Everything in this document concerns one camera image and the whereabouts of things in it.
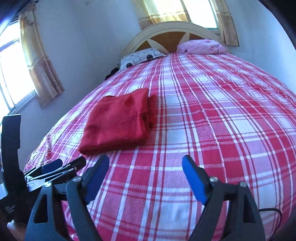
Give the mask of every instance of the silver screw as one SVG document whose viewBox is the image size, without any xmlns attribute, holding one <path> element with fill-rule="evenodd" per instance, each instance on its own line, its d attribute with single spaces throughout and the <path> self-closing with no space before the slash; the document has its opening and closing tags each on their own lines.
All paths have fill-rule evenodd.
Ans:
<svg viewBox="0 0 296 241">
<path fill-rule="evenodd" d="M 246 182 L 240 182 L 239 185 L 243 188 L 245 188 L 247 186 L 247 183 Z"/>
<path fill-rule="evenodd" d="M 210 177 L 210 181 L 216 183 L 218 181 L 218 177 Z"/>
<path fill-rule="evenodd" d="M 74 182 L 78 183 L 81 181 L 81 177 L 77 176 L 72 179 Z"/>
<path fill-rule="evenodd" d="M 52 182 L 45 182 L 45 183 L 44 183 L 44 186 L 45 186 L 46 188 L 49 188 L 51 185 L 52 185 Z"/>
</svg>

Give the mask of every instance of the pillow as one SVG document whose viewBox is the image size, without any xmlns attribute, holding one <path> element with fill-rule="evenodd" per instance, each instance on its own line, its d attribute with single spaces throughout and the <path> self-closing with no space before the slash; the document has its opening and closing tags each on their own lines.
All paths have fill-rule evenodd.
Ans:
<svg viewBox="0 0 296 241">
<path fill-rule="evenodd" d="M 177 46 L 177 53 L 188 54 L 225 54 L 227 49 L 217 41 L 210 39 L 195 39 Z"/>
<path fill-rule="evenodd" d="M 123 57 L 118 62 L 118 65 L 120 65 L 120 70 L 124 70 L 136 64 L 143 63 L 146 61 L 151 61 L 161 56 L 165 57 L 166 55 L 164 55 L 163 53 L 159 52 L 157 49 L 154 49 L 154 48 L 143 49 Z"/>
</svg>

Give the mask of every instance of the pink pillow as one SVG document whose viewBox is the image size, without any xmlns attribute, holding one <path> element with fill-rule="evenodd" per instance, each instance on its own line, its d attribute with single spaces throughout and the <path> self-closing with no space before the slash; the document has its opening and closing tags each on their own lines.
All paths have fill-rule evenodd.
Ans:
<svg viewBox="0 0 296 241">
<path fill-rule="evenodd" d="M 177 53 L 188 54 L 225 54 L 227 49 L 217 41 L 210 39 L 195 39 L 177 46 Z"/>
</svg>

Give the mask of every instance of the hand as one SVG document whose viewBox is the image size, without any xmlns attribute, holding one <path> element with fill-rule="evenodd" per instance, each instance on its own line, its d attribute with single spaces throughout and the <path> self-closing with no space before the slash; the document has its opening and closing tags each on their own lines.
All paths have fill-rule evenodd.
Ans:
<svg viewBox="0 0 296 241">
<path fill-rule="evenodd" d="M 17 239 L 17 241 L 24 241 L 27 226 L 23 223 L 16 223 L 13 220 L 7 224 L 7 228 Z"/>
</svg>

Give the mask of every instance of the red fabric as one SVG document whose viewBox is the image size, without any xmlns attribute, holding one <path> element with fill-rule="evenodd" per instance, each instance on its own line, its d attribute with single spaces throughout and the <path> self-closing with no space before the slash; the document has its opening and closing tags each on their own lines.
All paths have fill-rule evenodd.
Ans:
<svg viewBox="0 0 296 241">
<path fill-rule="evenodd" d="M 103 97 L 90 113 L 80 153 L 89 156 L 144 144 L 155 124 L 156 96 L 148 97 L 148 92 L 145 88 Z"/>
<path fill-rule="evenodd" d="M 25 169 L 81 156 L 78 146 L 98 101 L 140 88 L 157 96 L 155 127 L 145 145 L 107 153 L 109 171 L 87 205 L 104 241 L 188 240 L 203 207 L 182 170 L 187 154 L 224 183 L 245 181 L 258 208 L 279 208 L 285 224 L 296 205 L 296 95 L 230 54 L 173 53 L 117 72 L 55 124 Z M 86 156 L 77 175 L 99 157 Z M 62 205 L 70 237 L 79 241 L 68 203 Z M 214 240 L 227 210 L 224 202 Z M 261 217 L 269 239 L 279 216 Z"/>
</svg>

